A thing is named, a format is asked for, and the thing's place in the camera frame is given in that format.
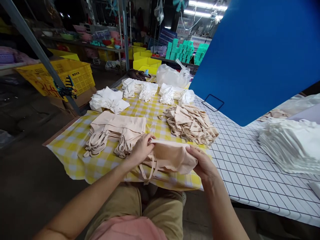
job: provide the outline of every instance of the pink shirt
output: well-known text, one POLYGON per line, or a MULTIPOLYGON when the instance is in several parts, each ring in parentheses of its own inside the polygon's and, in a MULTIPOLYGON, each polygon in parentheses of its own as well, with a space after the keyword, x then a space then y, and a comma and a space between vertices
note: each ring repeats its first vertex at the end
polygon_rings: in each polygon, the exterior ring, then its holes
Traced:
POLYGON ((94 231, 90 240, 167 240, 164 231, 157 228, 147 217, 114 217, 94 231))

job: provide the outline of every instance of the yellow checkered tablecloth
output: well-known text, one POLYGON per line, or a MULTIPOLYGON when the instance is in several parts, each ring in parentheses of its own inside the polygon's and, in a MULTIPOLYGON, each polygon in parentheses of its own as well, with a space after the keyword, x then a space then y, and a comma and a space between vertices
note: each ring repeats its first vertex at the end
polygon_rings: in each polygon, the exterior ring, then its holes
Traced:
MULTIPOLYGON (((167 119, 158 119, 158 115, 162 114, 166 109, 172 107, 160 103, 160 96, 156 94, 152 101, 144 102, 138 99, 138 95, 133 98, 126 98, 125 101, 130 103, 130 107, 125 109, 120 115, 132 117, 146 117, 146 133, 153 133, 157 139, 166 141, 175 141, 184 143, 185 140, 175 137, 170 132, 167 119)), ((117 146, 117 141, 109 140, 106 148, 96 157, 83 157, 86 152, 85 145, 90 138, 90 123, 100 113, 88 111, 86 115, 79 118, 71 126, 69 126, 62 134, 55 138, 47 147, 62 162, 66 173, 72 179, 85 179, 89 184, 98 180, 101 176, 111 171, 119 165, 123 159, 117 157, 113 151, 117 146)), ((150 174, 150 167, 143 166, 150 174)), ((128 173, 124 179, 126 182, 143 182, 145 181, 138 167, 128 173)), ((192 171, 190 174, 181 175, 178 173, 159 172, 154 176, 151 183, 166 189, 176 191, 186 191, 202 188, 201 180, 198 175, 192 171)))

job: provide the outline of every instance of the fluorescent light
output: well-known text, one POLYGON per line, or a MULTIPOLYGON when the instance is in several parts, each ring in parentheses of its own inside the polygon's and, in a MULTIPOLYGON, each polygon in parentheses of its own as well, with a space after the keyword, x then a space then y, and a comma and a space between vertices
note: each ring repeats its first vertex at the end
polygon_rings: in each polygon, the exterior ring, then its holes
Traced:
POLYGON ((228 7, 225 6, 217 6, 210 3, 204 3, 204 2, 197 2, 197 1, 189 1, 189 6, 195 6, 195 7, 203 7, 203 8, 210 8, 210 9, 217 9, 220 11, 227 10, 228 7))
POLYGON ((191 11, 191 10, 188 10, 188 9, 184 10, 183 13, 189 14, 189 15, 196 15, 196 16, 199 16, 199 17, 211 17, 210 13, 194 12, 194 11, 191 11))

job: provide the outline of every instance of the blue panel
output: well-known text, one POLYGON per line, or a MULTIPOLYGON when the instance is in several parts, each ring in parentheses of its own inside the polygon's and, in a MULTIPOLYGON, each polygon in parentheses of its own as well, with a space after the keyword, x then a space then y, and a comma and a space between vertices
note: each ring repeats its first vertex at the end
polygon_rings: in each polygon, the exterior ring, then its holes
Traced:
POLYGON ((256 120, 320 80, 319 12, 315 0, 232 0, 190 89, 241 126, 256 120))

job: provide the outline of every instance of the khaki pants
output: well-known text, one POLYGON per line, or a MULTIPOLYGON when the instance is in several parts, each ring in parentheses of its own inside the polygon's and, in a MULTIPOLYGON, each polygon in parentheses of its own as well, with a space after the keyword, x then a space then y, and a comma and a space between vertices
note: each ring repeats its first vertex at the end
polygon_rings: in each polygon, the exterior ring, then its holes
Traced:
POLYGON ((158 188, 153 199, 142 212, 139 189, 121 184, 92 219, 85 240, 90 239, 102 222, 126 215, 148 217, 154 225, 164 231, 168 240, 182 239, 182 210, 182 196, 179 193, 158 188))

